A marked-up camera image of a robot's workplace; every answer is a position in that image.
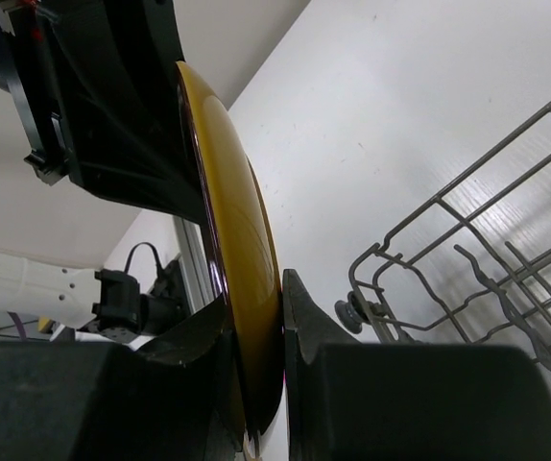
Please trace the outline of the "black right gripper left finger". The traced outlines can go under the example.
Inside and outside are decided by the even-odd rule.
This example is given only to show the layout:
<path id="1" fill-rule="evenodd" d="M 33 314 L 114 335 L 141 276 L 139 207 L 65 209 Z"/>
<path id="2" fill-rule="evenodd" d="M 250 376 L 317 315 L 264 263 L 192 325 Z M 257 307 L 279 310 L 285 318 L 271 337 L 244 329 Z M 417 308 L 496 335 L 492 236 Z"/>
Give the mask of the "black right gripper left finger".
<path id="1" fill-rule="evenodd" d="M 0 460 L 231 460 L 216 300 L 140 350 L 0 342 Z"/>

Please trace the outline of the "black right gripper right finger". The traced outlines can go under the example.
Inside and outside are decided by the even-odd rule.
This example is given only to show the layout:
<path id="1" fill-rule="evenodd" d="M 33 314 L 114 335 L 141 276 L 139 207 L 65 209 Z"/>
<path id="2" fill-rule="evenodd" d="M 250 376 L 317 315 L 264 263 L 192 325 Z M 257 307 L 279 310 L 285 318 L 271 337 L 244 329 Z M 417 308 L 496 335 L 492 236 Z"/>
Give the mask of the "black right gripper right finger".
<path id="1" fill-rule="evenodd" d="M 282 277 L 293 460 L 551 460 L 551 398 L 510 347 L 362 343 Z"/>

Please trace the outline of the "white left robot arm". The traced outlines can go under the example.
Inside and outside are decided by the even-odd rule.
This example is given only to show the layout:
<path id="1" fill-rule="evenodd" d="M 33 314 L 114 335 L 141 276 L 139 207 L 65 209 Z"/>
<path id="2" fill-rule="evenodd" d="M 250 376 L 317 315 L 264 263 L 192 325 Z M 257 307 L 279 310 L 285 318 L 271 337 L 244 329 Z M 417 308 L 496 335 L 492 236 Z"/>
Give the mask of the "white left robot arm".
<path id="1" fill-rule="evenodd" d="M 183 61 L 170 1 L 0 1 L 0 88 L 39 179 L 204 225 Z M 160 334 L 178 317 L 127 270 L 2 253 L 0 310 L 134 334 Z"/>

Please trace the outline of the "yellow brown patterned plate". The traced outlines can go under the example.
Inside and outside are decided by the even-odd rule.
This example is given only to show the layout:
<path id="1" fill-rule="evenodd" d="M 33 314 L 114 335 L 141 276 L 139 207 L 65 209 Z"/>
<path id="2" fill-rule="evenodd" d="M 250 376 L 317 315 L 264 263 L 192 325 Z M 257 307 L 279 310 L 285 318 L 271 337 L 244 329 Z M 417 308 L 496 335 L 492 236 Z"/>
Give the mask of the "yellow brown patterned plate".
<path id="1" fill-rule="evenodd" d="M 249 441 L 272 432 L 284 375 L 281 284 L 269 219 L 228 111 L 209 84 L 178 62 L 215 261 L 212 280 L 232 317 Z"/>

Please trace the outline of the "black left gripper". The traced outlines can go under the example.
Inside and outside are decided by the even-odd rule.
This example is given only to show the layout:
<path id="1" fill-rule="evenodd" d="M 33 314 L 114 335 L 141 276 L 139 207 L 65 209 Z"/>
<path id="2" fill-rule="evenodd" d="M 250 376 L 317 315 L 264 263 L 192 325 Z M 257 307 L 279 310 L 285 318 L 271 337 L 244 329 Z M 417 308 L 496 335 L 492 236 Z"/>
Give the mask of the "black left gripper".
<path id="1" fill-rule="evenodd" d="M 171 1 L 0 1 L 0 89 L 36 176 L 53 185 L 69 167 L 100 199 L 203 225 L 182 60 Z"/>

